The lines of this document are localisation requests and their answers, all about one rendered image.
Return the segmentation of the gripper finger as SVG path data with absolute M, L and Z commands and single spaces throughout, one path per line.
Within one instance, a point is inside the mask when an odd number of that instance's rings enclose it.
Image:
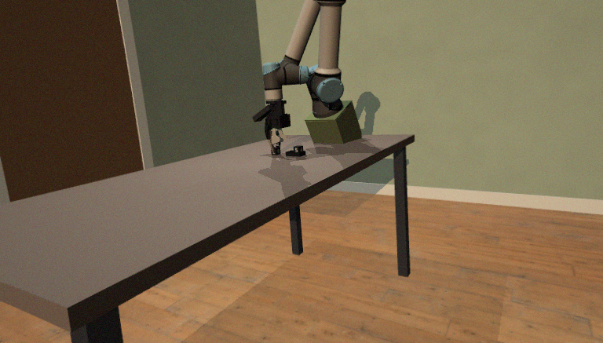
M 275 131 L 276 131 L 276 135 L 277 135 L 277 136 L 280 138 L 280 142 L 279 142 L 279 143 L 276 143 L 276 147 L 280 147 L 281 142 L 283 142 L 283 141 L 286 141 L 286 140 L 287 140 L 287 136 L 283 135 L 283 132 L 282 132 L 282 130 L 281 130 L 281 129 L 282 129 L 282 128 L 280 128 L 280 129 L 275 129 Z
M 275 153 L 274 144 L 279 143 L 280 138 L 276 135 L 276 131 L 271 129 L 271 127 L 268 125 L 268 122 L 265 122 L 265 135 L 272 149 L 272 152 Z

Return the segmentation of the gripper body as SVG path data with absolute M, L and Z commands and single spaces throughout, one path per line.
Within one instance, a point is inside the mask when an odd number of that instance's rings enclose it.
M 270 104 L 271 112 L 267 114 L 265 122 L 274 129 L 280 129 L 291 126 L 290 114 L 285 114 L 284 104 L 286 100 L 271 100 L 266 101 L 266 104 Z

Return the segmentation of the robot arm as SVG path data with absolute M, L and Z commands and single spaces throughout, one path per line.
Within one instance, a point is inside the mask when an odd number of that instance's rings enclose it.
M 342 6 L 345 3 L 346 0 L 305 0 L 284 58 L 279 63 L 262 66 L 265 100 L 283 99 L 282 86 L 306 83 L 316 118 L 330 117 L 342 110 L 340 98 L 344 86 L 338 56 Z M 310 68 L 299 66 L 319 12 L 318 64 Z

